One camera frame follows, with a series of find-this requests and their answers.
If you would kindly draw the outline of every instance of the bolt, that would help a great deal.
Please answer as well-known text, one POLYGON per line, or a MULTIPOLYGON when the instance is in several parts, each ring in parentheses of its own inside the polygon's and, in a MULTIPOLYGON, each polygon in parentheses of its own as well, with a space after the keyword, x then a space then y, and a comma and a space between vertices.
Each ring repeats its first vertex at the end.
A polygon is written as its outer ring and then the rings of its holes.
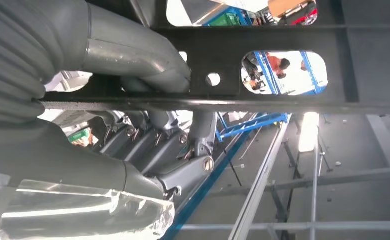
POLYGON ((127 132, 126 132, 126 133, 127 133, 127 136, 128 136, 128 137, 131 137, 131 135, 134 134, 134 128, 131 127, 131 128, 129 128, 129 129, 127 129, 127 132))
POLYGON ((187 134, 181 134, 180 135, 180 143, 181 144, 186 144, 187 143, 187 134))
POLYGON ((204 160, 204 170, 209 173, 213 169, 214 169, 214 160, 211 157, 207 157, 204 160))

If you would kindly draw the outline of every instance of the gray floor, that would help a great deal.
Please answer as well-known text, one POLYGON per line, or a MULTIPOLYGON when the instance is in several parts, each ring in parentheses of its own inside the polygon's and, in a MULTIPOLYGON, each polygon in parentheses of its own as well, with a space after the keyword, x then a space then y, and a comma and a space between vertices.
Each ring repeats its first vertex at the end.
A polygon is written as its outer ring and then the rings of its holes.
MULTIPOLYGON (((327 158, 334 171, 327 173, 323 167, 322 174, 337 174, 385 168, 386 161, 379 148, 377 140, 371 131, 365 116, 326 117, 331 124, 320 123, 321 135, 328 146, 327 158)), ((235 156, 233 164, 244 164, 245 168, 237 168, 244 186, 250 186, 255 179, 258 168, 267 152, 268 146, 275 134, 276 128, 263 129, 258 135, 258 141, 244 157, 239 160, 241 151, 235 156)), ((291 124, 286 133, 291 150, 296 156, 297 138, 296 127, 291 124)), ((312 175, 313 159, 303 156, 300 159, 299 170, 305 176, 312 175)), ((288 157, 283 148, 280 149, 269 181, 286 182, 292 178, 292 170, 288 168, 288 157)), ((237 181, 230 169, 226 170, 211 191, 219 191, 228 187, 237 187, 237 181)), ((287 197, 288 192, 279 192, 281 197, 287 197)), ((245 196, 227 196, 205 198, 198 209, 192 214, 187 224, 234 224, 245 201, 245 196)), ((311 210, 311 189, 298 189, 293 193, 289 222, 309 221, 311 210)), ((265 193, 255 216, 255 223, 271 223, 275 221, 276 208, 269 193, 265 193)), ((390 180, 321 186, 318 188, 317 220, 330 221, 390 221, 390 180)), ((180 231, 176 239, 227 239, 230 231, 180 231)), ((307 232, 297 232, 296 239, 306 240, 307 232)), ((252 231, 249 240, 269 239, 265 231, 252 231)), ((376 240, 390 239, 390 232, 318 232, 317 239, 327 240, 376 240)))

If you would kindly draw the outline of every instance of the person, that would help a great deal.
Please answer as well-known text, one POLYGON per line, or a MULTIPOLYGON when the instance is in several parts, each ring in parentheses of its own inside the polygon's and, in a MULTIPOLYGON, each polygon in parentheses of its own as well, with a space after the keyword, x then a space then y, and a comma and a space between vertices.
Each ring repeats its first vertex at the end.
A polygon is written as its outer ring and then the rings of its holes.
POLYGON ((257 65, 253 64, 247 57, 242 59, 242 66, 248 73, 251 80, 259 80, 264 75, 263 72, 258 72, 257 65))
POLYGON ((304 62, 304 60, 302 60, 302 62, 301 62, 301 70, 307 71, 307 68, 305 67, 305 62, 304 62))
POLYGON ((266 52, 268 62, 270 63, 271 69, 276 73, 277 78, 282 79, 286 77, 283 72, 290 66, 290 62, 286 58, 279 59, 275 56, 271 56, 270 53, 266 52))

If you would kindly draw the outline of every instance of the clear plastic film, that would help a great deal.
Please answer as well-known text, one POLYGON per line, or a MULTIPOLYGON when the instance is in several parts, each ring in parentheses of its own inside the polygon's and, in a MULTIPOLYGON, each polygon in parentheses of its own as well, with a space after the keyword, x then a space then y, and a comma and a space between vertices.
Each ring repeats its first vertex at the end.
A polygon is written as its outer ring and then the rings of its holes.
POLYGON ((170 201, 98 188, 24 180, 0 184, 0 240, 156 240, 171 226, 170 201))

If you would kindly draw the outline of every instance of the light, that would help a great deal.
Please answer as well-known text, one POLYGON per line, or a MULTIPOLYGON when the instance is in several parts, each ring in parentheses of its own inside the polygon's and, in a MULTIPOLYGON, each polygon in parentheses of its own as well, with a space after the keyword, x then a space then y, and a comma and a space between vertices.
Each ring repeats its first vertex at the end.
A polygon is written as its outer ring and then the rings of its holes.
POLYGON ((317 144, 318 136, 318 114, 307 112, 302 121, 301 136, 299 137, 298 151, 306 153, 313 151, 317 144))

